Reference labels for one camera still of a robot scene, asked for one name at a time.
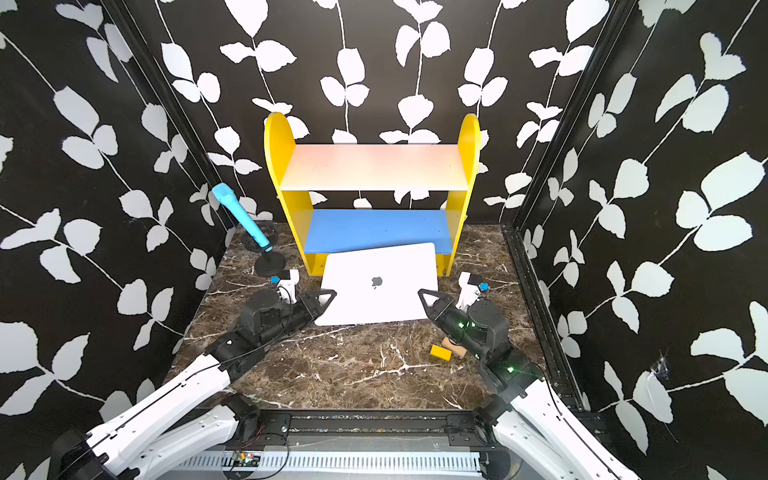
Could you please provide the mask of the silver laptop computer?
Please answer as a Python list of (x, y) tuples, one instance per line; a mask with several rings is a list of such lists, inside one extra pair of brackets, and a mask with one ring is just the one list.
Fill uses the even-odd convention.
[(427, 315), (418, 291), (438, 288), (434, 245), (330, 254), (322, 288), (336, 296), (315, 321), (318, 326), (424, 320)]

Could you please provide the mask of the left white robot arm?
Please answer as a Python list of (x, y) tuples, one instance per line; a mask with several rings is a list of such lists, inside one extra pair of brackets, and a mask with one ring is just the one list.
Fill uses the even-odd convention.
[(244, 376), (273, 345), (318, 319), (335, 297), (325, 289), (257, 291), (240, 320), (160, 389), (87, 433), (61, 435), (52, 446), (48, 478), (155, 479), (209, 447), (257, 430), (258, 409), (239, 396), (196, 419), (186, 417)]

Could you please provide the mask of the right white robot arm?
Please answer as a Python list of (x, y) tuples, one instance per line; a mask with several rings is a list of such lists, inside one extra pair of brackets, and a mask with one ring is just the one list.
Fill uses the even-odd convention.
[(509, 323), (480, 298), (461, 310), (439, 291), (418, 291), (427, 317), (480, 365), (492, 395), (476, 425), (544, 479), (636, 479), (557, 396), (546, 374), (509, 339)]

